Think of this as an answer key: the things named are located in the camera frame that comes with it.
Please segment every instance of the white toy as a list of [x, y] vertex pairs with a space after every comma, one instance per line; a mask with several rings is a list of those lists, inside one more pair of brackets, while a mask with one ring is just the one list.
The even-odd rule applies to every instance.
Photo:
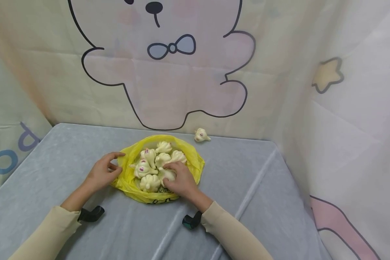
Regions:
[[140, 181], [140, 189], [144, 192], [157, 192], [160, 187], [160, 180], [157, 175], [148, 174]]
[[164, 178], [167, 178], [170, 181], [174, 181], [176, 179], [176, 173], [173, 170], [163, 169], [162, 167], [160, 167], [159, 173], [160, 173], [159, 175], [160, 183], [164, 188], [166, 188], [165, 184], [163, 184]]
[[155, 158], [156, 152], [154, 149], [145, 148], [140, 152], [140, 159], [146, 159], [152, 169], [156, 169]]
[[158, 156], [156, 156], [156, 159], [155, 159], [156, 167], [159, 169], [159, 168], [163, 167], [163, 165], [165, 165], [167, 161], [170, 161], [170, 160], [171, 160], [171, 157], [169, 154], [160, 153]]
[[150, 167], [149, 162], [145, 159], [140, 160], [137, 165], [135, 165], [135, 164], [130, 165], [130, 167], [132, 167], [134, 169], [134, 175], [136, 176], [136, 178], [139, 178], [139, 179], [143, 178], [144, 176], [146, 176], [148, 174], [156, 174], [157, 175], [159, 173], [157, 170], [153, 170]]
[[166, 162], [167, 164], [169, 163], [174, 163], [174, 162], [177, 162], [177, 161], [181, 161], [183, 164], [186, 163], [186, 156], [184, 153], [182, 153], [181, 151], [173, 151], [172, 153], [172, 157], [170, 159], [170, 161]]
[[209, 138], [209, 136], [206, 133], [205, 129], [198, 128], [198, 130], [195, 131], [195, 141], [196, 142], [203, 142], [205, 140], [211, 141], [211, 138]]
[[169, 153], [172, 150], [172, 145], [169, 142], [162, 141], [157, 143], [156, 153]]

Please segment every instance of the plastic bag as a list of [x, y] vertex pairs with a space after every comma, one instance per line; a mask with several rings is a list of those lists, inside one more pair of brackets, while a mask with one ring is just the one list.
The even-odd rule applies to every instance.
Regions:
[[130, 198], [141, 203], [158, 204], [171, 202], [179, 198], [178, 195], [170, 192], [168, 189], [160, 187], [159, 192], [147, 193], [138, 188], [140, 180], [134, 176], [134, 169], [129, 167], [140, 159], [140, 152], [144, 148], [156, 148], [156, 144], [160, 141], [170, 142], [174, 150], [182, 151], [187, 158], [187, 166], [195, 178], [196, 184], [201, 179], [202, 169], [205, 161], [198, 154], [195, 147], [189, 143], [170, 135], [154, 135], [135, 143], [131, 147], [124, 148], [121, 152], [126, 156], [117, 159], [118, 165], [123, 167], [123, 172], [113, 181], [112, 186], [123, 191]]

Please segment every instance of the arm sleeve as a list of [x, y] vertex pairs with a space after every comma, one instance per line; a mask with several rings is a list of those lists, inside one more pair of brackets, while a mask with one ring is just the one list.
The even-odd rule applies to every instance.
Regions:
[[54, 260], [68, 238], [81, 226], [78, 217], [79, 211], [53, 207], [9, 260]]
[[273, 260], [258, 239], [216, 202], [204, 212], [201, 224], [233, 260]]

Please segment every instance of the table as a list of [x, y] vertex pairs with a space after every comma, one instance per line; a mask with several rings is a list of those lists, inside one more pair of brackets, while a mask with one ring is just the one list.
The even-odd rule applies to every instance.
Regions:
[[[56, 125], [0, 188], [0, 260], [7, 259], [85, 178], [94, 162], [164, 132]], [[275, 260], [330, 260], [312, 212], [272, 142], [170, 133], [194, 145], [205, 160], [200, 189], [238, 218]], [[188, 230], [182, 218], [195, 208], [183, 199], [146, 205], [112, 187], [86, 204], [105, 214], [85, 223], [58, 259], [229, 259], [203, 227]]]

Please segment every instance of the bear nose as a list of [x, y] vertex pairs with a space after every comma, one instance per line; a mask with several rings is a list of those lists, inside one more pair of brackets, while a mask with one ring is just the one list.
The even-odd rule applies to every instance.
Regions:
[[159, 2], [150, 2], [146, 5], [149, 14], [159, 14], [163, 10], [163, 5]]

